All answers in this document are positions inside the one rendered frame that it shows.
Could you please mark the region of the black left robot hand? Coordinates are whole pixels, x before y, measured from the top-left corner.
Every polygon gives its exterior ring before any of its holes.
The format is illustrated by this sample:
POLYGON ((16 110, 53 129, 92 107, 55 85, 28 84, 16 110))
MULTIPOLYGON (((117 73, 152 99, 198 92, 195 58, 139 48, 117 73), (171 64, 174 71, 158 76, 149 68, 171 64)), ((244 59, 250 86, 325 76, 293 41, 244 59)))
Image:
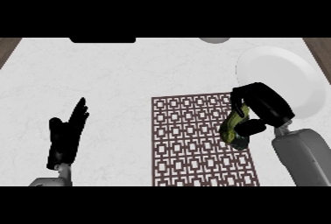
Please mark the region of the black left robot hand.
POLYGON ((89 119, 86 98, 81 98, 74 107, 69 119, 63 122, 58 117, 49 120, 50 149, 46 168, 55 170, 61 164, 71 165, 78 153, 80 136, 89 119))

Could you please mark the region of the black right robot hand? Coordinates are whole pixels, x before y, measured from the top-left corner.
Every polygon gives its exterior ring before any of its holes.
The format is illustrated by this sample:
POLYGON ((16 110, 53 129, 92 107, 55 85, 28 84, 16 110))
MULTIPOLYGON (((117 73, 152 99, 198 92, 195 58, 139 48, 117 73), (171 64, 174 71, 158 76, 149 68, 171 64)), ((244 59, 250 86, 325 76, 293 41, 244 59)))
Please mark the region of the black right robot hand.
POLYGON ((257 119, 235 126, 242 137, 263 132, 267 125, 279 128, 295 117, 284 97, 262 82, 235 87, 230 93, 230 102, 232 110, 239 117, 244 117, 244 104, 259 116, 257 119))

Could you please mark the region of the green squash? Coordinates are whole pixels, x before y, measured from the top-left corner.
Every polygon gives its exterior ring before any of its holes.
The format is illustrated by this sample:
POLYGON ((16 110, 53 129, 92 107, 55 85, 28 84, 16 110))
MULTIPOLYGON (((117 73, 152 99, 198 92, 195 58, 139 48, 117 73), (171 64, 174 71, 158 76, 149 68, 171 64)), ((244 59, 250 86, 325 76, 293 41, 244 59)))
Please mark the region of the green squash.
POLYGON ((248 147, 250 137, 241 136, 235 130, 235 126, 250 120, 250 108, 242 105, 244 117, 239 117, 235 111, 230 112, 220 126, 222 141, 229 144, 238 151, 242 151, 248 147))

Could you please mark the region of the white plate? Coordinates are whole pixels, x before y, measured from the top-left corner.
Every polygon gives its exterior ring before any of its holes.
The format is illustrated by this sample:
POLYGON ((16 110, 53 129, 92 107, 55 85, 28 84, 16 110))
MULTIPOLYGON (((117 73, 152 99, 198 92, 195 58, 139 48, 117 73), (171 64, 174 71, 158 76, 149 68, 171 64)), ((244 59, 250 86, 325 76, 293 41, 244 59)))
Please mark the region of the white plate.
POLYGON ((273 89, 288 102, 295 119, 318 114, 327 102, 325 83, 295 53, 276 46, 256 46, 239 56, 235 73, 241 86, 262 82, 273 89))

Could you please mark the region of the brown patterned placemat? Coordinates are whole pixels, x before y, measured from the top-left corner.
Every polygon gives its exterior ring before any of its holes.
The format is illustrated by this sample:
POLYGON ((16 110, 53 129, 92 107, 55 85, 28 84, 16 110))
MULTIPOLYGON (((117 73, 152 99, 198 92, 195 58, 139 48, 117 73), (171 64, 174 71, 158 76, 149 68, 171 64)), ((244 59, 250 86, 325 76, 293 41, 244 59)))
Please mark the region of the brown patterned placemat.
POLYGON ((151 99, 151 169, 155 186, 259 186, 248 150, 220 139, 228 93, 151 99))

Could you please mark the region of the grey round object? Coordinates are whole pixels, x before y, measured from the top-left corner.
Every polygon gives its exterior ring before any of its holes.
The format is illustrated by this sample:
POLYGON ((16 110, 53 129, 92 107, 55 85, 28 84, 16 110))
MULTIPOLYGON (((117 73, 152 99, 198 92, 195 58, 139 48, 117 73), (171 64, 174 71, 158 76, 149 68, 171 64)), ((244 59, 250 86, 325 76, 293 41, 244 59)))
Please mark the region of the grey round object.
POLYGON ((230 38, 199 38, 201 41, 210 44, 220 44, 226 42, 230 38))

